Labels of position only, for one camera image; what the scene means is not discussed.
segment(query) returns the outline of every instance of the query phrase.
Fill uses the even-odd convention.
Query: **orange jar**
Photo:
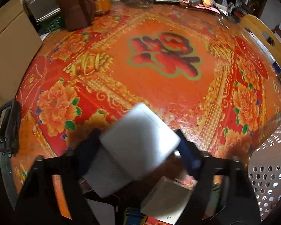
[[[96,4],[96,15],[106,14],[110,11],[111,1],[110,0],[94,0]]]

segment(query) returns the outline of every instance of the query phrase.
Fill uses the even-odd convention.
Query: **brown pitcher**
[[[90,26],[95,19],[94,0],[56,0],[68,31]]]

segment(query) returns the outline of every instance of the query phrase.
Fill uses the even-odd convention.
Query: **orange tabletop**
[[[20,149],[11,158],[20,192],[37,155],[73,149],[144,102],[201,150],[244,163],[281,112],[275,72],[238,24],[177,6],[125,7],[44,41],[17,93]],[[68,215],[58,177],[61,212]]]

